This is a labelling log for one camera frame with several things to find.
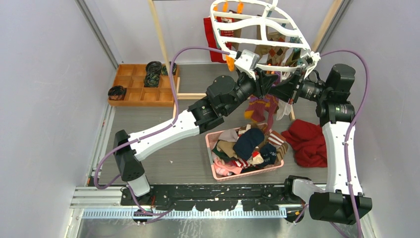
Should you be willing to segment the maroon purple orange striped sock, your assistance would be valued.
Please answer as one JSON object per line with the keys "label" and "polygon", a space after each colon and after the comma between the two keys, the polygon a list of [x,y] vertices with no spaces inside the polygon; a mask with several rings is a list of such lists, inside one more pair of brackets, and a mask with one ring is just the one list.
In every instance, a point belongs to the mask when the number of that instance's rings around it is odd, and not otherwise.
{"label": "maroon purple orange striped sock", "polygon": [[265,105],[265,110],[268,112],[266,131],[269,131],[273,126],[273,116],[278,110],[278,99],[271,94],[267,94],[266,99],[268,99],[268,102]]}

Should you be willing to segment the maroon orange heel sock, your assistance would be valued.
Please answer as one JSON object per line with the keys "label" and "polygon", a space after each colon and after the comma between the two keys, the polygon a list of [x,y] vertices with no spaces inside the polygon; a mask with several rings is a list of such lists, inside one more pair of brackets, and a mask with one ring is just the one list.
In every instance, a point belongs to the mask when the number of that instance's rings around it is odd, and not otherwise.
{"label": "maroon orange heel sock", "polygon": [[265,110],[265,105],[268,102],[266,96],[264,98],[250,97],[249,105],[245,109],[244,118],[250,119],[255,123],[267,120],[268,112]]}

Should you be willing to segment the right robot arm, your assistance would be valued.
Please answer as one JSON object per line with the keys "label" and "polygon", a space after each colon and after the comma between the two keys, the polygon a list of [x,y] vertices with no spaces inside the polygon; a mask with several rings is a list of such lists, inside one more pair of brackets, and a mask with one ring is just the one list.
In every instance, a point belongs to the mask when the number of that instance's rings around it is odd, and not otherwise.
{"label": "right robot arm", "polygon": [[356,71],[346,64],[335,64],[326,81],[312,82],[297,70],[269,94],[293,104],[299,98],[316,102],[316,115],[326,143],[327,183],[317,187],[309,178],[289,176],[283,198],[288,203],[304,201],[312,219],[354,225],[372,209],[360,185],[353,144],[356,114],[348,101]]}

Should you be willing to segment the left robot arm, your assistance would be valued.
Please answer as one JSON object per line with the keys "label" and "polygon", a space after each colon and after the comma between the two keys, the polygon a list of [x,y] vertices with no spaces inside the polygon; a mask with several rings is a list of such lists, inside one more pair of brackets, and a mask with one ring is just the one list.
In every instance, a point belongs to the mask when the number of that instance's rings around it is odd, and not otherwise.
{"label": "left robot arm", "polygon": [[128,134],[121,130],[114,137],[113,155],[121,180],[133,192],[133,199],[147,205],[152,198],[142,161],[155,151],[181,139],[207,132],[224,122],[250,96],[265,96],[278,80],[277,73],[256,68],[238,79],[222,75],[207,88],[206,95],[178,116],[149,129]]}

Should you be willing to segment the white plastic clip hanger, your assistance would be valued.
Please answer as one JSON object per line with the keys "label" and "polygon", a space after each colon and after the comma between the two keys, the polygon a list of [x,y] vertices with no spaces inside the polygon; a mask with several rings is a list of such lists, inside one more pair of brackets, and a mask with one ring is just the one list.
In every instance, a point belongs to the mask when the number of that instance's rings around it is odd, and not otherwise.
{"label": "white plastic clip hanger", "polygon": [[[261,16],[258,15],[247,15],[241,14],[240,12],[232,13],[227,11],[227,0],[215,0],[210,7],[210,18],[212,20],[212,29],[216,38],[217,44],[220,46],[222,54],[225,55],[225,59],[230,71],[237,69],[234,65],[235,56],[237,51],[231,50],[226,46],[226,43],[238,43],[238,44],[252,44],[256,47],[287,47],[289,49],[301,48],[301,55],[305,52],[312,51],[309,44],[307,43],[304,35],[294,22],[294,20],[282,9],[277,7],[277,1],[274,0],[271,3],[267,3],[261,0],[247,0],[238,1],[238,9],[242,9],[242,5],[250,4],[252,6],[260,5],[263,6],[263,13]],[[234,31],[245,27],[258,26],[260,28],[260,39],[247,39],[239,37],[226,37],[221,36],[221,31]],[[275,42],[267,39],[267,29],[272,28],[276,32],[295,39],[296,42]],[[268,72],[294,72],[297,69],[301,69],[302,64],[297,67],[286,67],[286,66],[274,66],[268,64],[257,63],[256,67],[266,70]]]}

